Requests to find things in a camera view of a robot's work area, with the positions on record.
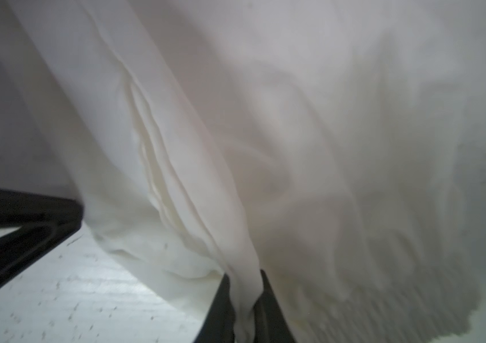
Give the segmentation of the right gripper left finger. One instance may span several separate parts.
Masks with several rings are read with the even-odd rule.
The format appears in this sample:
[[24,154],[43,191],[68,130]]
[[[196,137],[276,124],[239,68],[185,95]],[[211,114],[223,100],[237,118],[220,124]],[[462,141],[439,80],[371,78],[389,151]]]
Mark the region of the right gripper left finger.
[[225,274],[194,343],[234,343],[235,313],[229,291],[230,281]]

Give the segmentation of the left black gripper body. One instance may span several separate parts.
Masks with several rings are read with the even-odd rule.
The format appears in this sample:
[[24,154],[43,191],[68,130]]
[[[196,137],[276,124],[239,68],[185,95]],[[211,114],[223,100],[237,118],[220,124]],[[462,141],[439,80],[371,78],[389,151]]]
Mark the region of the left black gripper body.
[[81,229],[76,200],[0,189],[0,289]]

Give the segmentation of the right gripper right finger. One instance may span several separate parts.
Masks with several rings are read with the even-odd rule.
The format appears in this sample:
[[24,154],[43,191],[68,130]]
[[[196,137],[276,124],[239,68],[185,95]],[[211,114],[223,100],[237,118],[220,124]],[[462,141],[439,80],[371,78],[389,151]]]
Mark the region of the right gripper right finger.
[[295,343],[267,274],[261,270],[263,293],[254,305],[254,343]]

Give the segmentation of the white shorts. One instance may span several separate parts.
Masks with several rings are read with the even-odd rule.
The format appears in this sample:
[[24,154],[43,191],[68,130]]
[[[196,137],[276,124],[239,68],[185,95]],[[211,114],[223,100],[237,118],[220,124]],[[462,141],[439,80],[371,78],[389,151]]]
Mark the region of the white shorts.
[[486,1],[0,1],[0,187],[204,319],[486,342]]

